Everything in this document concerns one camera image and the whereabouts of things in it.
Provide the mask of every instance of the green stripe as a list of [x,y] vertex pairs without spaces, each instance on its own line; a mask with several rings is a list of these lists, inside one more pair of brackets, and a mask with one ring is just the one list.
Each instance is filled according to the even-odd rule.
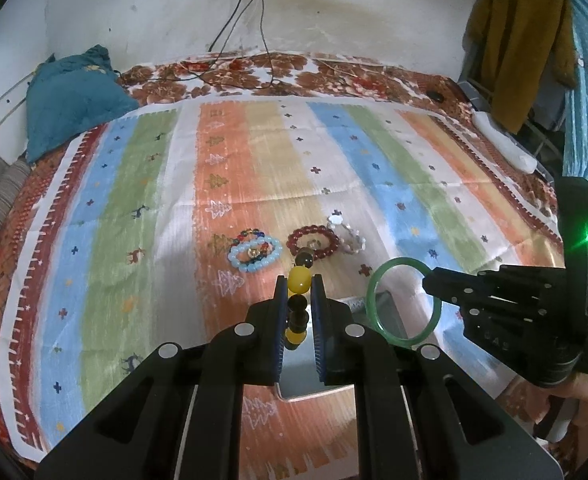
[[460,211],[450,203],[442,187],[434,182],[369,108],[355,105],[346,105],[345,108],[410,185],[414,195],[429,212],[440,240],[461,268],[465,272],[474,272],[484,266],[488,261],[484,248]]
[[[158,209],[156,184],[176,124],[170,110],[138,118],[122,156],[108,203],[92,244],[82,328],[81,388],[86,409],[93,409],[125,377],[123,359],[150,352],[152,258]],[[140,218],[132,211],[149,207]],[[128,253],[145,251],[139,263]],[[123,312],[135,298],[130,312]]]

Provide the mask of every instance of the yellow bead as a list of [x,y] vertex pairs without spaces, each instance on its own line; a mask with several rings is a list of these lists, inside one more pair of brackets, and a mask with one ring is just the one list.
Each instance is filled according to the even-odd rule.
[[293,345],[300,345],[303,341],[305,341],[306,335],[308,335],[307,330],[305,330],[305,332],[297,334],[295,332],[292,332],[292,330],[290,330],[289,328],[285,329],[285,338]]
[[312,285],[312,273],[304,266],[292,267],[288,276],[288,289],[294,294],[305,294]]

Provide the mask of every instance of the silver screw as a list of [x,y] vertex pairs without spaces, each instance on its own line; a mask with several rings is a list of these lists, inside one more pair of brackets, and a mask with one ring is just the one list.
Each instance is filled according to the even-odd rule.
[[252,335],[254,333],[254,325],[251,323],[239,323],[234,327],[234,333],[240,336]]
[[361,337],[365,335],[365,329],[356,323],[352,323],[345,327],[345,333],[351,337]]
[[434,345],[421,346],[421,355],[430,361],[438,359],[440,356],[440,350]]
[[178,346],[173,343],[166,343],[158,349],[158,354],[163,359],[170,359],[178,354]]

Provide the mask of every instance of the cross print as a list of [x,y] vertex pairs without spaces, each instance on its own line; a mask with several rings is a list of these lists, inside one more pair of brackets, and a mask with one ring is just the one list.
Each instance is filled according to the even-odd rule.
[[372,268],[370,266],[360,264],[359,274],[362,274],[363,276],[368,278],[370,276],[370,272],[372,272]]

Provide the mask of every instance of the handle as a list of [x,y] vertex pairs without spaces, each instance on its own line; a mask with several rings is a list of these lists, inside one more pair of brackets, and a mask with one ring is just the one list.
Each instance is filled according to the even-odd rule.
[[578,412],[578,405],[578,399],[549,396],[549,412],[540,423],[535,424],[533,436],[548,442],[559,442]]

